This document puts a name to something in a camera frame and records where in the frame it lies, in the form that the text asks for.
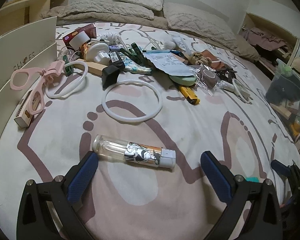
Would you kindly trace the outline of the clear glass lighter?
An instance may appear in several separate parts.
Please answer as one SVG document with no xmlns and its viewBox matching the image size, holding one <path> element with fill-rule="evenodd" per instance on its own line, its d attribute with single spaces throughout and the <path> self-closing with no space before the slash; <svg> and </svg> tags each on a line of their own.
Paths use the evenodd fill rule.
<svg viewBox="0 0 300 240">
<path fill-rule="evenodd" d="M 105 135 L 96 136 L 92 150 L 99 156 L 111 161 L 123 161 L 169 170 L 173 170 L 176 164 L 176 152 L 174 150 L 138 144 Z"/>
</svg>

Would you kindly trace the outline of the teal lighter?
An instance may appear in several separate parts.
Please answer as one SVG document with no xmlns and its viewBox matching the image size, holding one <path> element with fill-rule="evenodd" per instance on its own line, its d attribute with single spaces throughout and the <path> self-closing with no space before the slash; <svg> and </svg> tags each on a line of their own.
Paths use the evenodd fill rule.
<svg viewBox="0 0 300 240">
<path fill-rule="evenodd" d="M 252 182 L 252 183 L 259 183 L 259 179 L 257 177 L 247 177 L 246 181 Z"/>
</svg>

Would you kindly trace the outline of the clear storage bin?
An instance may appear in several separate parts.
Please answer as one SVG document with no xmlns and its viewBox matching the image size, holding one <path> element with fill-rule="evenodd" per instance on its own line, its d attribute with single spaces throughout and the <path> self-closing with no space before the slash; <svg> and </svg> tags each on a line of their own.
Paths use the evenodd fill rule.
<svg viewBox="0 0 300 240">
<path fill-rule="evenodd" d="M 265 98 L 268 103 L 281 105 L 283 102 L 300 101 L 300 77 L 291 66 L 277 59 L 274 78 L 271 81 Z"/>
</svg>

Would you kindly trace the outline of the beige harmonica box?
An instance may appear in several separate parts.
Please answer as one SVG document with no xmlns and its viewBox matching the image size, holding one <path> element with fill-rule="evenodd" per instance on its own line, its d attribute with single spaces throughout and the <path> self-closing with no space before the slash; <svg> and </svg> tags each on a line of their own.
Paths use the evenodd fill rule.
<svg viewBox="0 0 300 240">
<path fill-rule="evenodd" d="M 30 99 L 32 90 L 30 90 L 19 102 L 18 111 L 14 117 L 14 121 L 20 128 L 27 128 L 33 118 L 30 113 L 30 109 L 36 110 L 39 105 L 39 96 L 35 95 L 33 99 Z"/>
</svg>

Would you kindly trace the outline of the dark brown hair claw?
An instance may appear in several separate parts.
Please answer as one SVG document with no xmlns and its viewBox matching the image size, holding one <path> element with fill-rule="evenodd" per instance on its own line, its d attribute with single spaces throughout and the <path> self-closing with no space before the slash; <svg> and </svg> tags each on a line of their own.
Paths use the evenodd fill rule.
<svg viewBox="0 0 300 240">
<path fill-rule="evenodd" d="M 215 74 L 221 80 L 226 81 L 228 83 L 232 83 L 233 79 L 236 78 L 236 73 L 237 72 L 230 67 L 223 67 L 215 71 Z"/>
</svg>

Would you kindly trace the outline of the brown tape in bag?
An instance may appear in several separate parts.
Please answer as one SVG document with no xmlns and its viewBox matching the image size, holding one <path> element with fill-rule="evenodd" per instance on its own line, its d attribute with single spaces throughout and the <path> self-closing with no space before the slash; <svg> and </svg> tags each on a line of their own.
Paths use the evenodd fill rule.
<svg viewBox="0 0 300 240">
<path fill-rule="evenodd" d="M 208 69 L 201 69 L 199 71 L 200 80 L 207 85 L 209 89 L 214 88 L 220 81 L 220 78 Z"/>
</svg>

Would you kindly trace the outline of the brown leather pouch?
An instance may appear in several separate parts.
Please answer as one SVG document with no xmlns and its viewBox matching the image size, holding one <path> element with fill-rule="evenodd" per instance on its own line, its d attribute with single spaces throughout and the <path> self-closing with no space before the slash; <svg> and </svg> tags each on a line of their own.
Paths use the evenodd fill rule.
<svg viewBox="0 0 300 240">
<path fill-rule="evenodd" d="M 217 57 L 215 57 L 211 52 L 208 50 L 204 50 L 201 52 L 203 57 L 207 57 L 211 60 L 210 67 L 213 68 L 214 70 L 219 70 L 225 66 L 225 64 L 219 60 Z"/>
</svg>

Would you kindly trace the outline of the pink plastic scissors tool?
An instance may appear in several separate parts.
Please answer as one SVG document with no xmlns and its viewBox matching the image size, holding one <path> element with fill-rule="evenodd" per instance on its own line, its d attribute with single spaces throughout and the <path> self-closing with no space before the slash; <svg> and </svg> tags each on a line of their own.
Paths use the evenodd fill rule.
<svg viewBox="0 0 300 240">
<path fill-rule="evenodd" d="M 64 61 L 54 61 L 46 68 L 22 68 L 14 71 L 11 75 L 10 88 L 12 90 L 25 90 L 36 83 L 30 94 L 29 112 L 31 115 L 39 114 L 44 109 L 43 88 L 55 77 L 61 75 L 64 65 Z"/>
</svg>

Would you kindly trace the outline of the green round compact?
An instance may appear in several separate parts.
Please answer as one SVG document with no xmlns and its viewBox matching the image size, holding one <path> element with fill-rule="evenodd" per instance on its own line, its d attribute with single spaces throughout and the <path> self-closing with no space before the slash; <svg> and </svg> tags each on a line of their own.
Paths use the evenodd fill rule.
<svg viewBox="0 0 300 240">
<path fill-rule="evenodd" d="M 169 76 L 178 85 L 190 87 L 196 83 L 196 77 L 192 76 Z"/>
</svg>

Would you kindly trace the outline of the blue patterned packet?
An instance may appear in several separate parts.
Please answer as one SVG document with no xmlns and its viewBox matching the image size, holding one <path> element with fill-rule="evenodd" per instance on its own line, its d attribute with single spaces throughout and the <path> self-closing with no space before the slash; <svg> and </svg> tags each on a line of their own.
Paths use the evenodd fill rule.
<svg viewBox="0 0 300 240">
<path fill-rule="evenodd" d="M 149 67 L 140 66 L 131 60 L 129 57 L 124 56 L 123 62 L 125 64 L 124 72 L 130 72 L 133 74 L 151 75 L 152 69 Z"/>
</svg>

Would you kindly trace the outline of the black battery pack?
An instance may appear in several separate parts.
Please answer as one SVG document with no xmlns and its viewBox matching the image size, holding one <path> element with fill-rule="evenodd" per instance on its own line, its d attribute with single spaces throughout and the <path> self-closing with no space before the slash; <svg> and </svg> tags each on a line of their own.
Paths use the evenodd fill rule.
<svg viewBox="0 0 300 240">
<path fill-rule="evenodd" d="M 124 70 L 125 64 L 121 59 L 121 56 L 118 51 L 110 52 L 109 57 L 110 57 L 110 61 L 109 61 L 110 65 L 114 65 L 115 67 L 119 68 L 121 71 Z"/>
</svg>

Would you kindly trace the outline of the white shoe box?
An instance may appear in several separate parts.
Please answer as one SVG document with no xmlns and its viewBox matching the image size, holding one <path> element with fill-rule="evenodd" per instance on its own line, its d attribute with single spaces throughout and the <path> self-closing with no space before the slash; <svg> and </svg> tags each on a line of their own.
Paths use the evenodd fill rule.
<svg viewBox="0 0 300 240">
<path fill-rule="evenodd" d="M 56 17 L 46 18 L 0 37 L 0 137 L 17 104 L 31 87 L 10 89 L 14 71 L 46 67 L 57 58 Z"/>
</svg>

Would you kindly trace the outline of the white tape roll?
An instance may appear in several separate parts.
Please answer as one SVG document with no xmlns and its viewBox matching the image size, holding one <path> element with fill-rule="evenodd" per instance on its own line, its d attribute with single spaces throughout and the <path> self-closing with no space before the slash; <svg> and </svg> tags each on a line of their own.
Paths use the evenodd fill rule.
<svg viewBox="0 0 300 240">
<path fill-rule="evenodd" d="M 83 44 L 90 41 L 90 37 L 87 35 L 85 31 L 81 32 L 73 32 L 69 35 L 69 44 L 75 50 L 78 50 Z"/>
</svg>

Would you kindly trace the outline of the white tube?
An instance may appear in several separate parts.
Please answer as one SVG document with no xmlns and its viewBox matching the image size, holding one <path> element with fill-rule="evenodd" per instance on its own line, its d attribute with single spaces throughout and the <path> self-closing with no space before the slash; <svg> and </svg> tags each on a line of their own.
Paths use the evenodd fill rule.
<svg viewBox="0 0 300 240">
<path fill-rule="evenodd" d="M 184 51 L 186 54 L 190 55 L 191 51 L 185 41 L 180 36 L 172 36 L 172 40 L 177 45 L 179 49 Z"/>
</svg>

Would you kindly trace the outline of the wooden shelf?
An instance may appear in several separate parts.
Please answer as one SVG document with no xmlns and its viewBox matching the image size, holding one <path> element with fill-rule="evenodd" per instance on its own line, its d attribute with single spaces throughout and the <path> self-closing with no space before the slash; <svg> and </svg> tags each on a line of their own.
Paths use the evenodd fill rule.
<svg viewBox="0 0 300 240">
<path fill-rule="evenodd" d="M 68 0 L 13 0 L 0 9 L 0 36 L 42 19 L 42 13 L 65 5 Z"/>
</svg>

